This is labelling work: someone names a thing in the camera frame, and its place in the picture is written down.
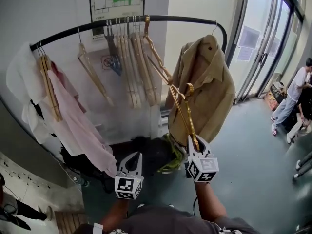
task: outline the beige jacket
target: beige jacket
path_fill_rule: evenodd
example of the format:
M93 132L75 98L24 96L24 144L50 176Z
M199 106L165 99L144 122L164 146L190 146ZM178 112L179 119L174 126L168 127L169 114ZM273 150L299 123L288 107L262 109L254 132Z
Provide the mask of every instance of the beige jacket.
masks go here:
M234 82L214 36L207 35L182 47L173 82L181 93L187 92L186 95L189 94L187 83L193 84L194 94L189 98L189 105L195 132L210 143L219 133L235 96ZM187 119L184 102L180 105ZM177 142L186 146L187 131L170 93L166 107L171 108L169 132Z

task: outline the person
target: person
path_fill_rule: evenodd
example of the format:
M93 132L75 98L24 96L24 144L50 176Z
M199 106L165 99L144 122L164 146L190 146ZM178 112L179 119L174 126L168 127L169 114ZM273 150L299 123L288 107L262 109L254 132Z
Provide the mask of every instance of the person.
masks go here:
M13 196L3 191L5 186L5 180L3 175L0 173L0 220L12 222L24 229L31 230L28 224L23 220L16 217L16 215L21 215L31 219L39 220L51 220L52 219L52 208L47 207L47 212L43 213L39 208L39 211L31 208L29 205L16 200Z
M128 218L129 200L117 199L102 220L103 229L94 231L98 225L81 225L74 234L258 234L259 232L241 218L228 218L224 205L214 194L209 183L195 183L201 218L181 212L172 206L143 205Z
M293 81L291 82L288 90L287 97L279 104L277 109L271 116L273 121L272 125L272 134L276 136L278 126L290 115L293 110L293 107L296 105L302 89L308 88L310 85L305 84L307 74L312 71L312 59L307 58L306 66L299 69Z
M286 140L288 144L291 144L292 139L300 132L300 135L306 135L311 132L311 120L312 120L312 88L306 88L302 91L302 94L297 103L297 123L286 134Z
M305 174L308 170L310 170L312 168L312 152L310 152L308 155L306 155L303 160L298 160L296 163L296 170L298 171L298 173L296 173L293 178L299 178L300 176L302 176L303 174Z

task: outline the clothing rack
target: clothing rack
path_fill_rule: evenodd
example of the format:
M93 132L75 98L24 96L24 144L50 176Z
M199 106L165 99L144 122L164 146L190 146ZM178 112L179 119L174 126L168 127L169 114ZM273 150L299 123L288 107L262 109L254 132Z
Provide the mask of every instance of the clothing rack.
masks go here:
M147 17L147 15L129 17L129 22L130 23L131 22L145 22L146 17ZM177 16L149 16L149 17L150 17L150 21L183 21L183 22L194 22L194 23L216 25L221 30L222 35L223 35L223 43L222 43L221 49L225 53L225 48L226 48L226 44L228 41L228 37L227 37L227 34L226 34L223 26L221 24L217 23L217 21L200 19L200 18L177 17ZM128 17L122 17L122 18L118 18L118 19L113 18L113 19L108 19L108 20L111 21L112 25L115 25L117 23L117 21L118 21L118 24L119 23L127 23L128 22L127 18ZM60 33L57 33L53 36L50 36L46 39L43 39L43 40L31 45L30 49L31 49L31 51L34 51L37 48L39 48L40 46L44 46L44 45L47 45L51 42L59 40L61 38L71 36L73 34L77 34L78 32L83 32L83 31L87 31L87 30L91 30L91 29L99 28L99 27L105 27L105 26L107 26L106 21L107 20L95 21L92 23L88 23L85 25L77 26L75 28L71 28L71 29L62 31Z

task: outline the floor plan sign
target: floor plan sign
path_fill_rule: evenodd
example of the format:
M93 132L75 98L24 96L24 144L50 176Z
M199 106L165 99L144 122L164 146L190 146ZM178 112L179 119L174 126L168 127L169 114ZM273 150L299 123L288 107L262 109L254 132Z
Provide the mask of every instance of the floor plan sign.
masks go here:
M144 0L90 0L91 20L144 15ZM92 30L93 40L104 39L103 28Z

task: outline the pink garment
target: pink garment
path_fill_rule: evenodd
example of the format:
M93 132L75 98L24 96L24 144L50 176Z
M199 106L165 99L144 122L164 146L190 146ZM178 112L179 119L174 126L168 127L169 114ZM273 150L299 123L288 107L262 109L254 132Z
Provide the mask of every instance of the pink garment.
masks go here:
M60 113L68 125L68 129L79 147L91 163L110 177L117 174L116 159L111 148L106 145L94 125L81 111L77 101L64 88L62 82L53 71L48 76L58 100Z
M64 88L67 90L67 92L75 98L75 100L78 103L79 108L81 109L81 111L83 113L86 112L85 108L80 104L79 102L79 95L78 92L76 91L76 89L74 88L74 86L71 84L71 82L69 81L69 79L67 78L67 76L63 73L63 71L58 68L55 63L52 61L51 62L51 68L54 74L56 74L56 76L58 77L58 79L60 80L60 82L62 83L62 85L64 86Z

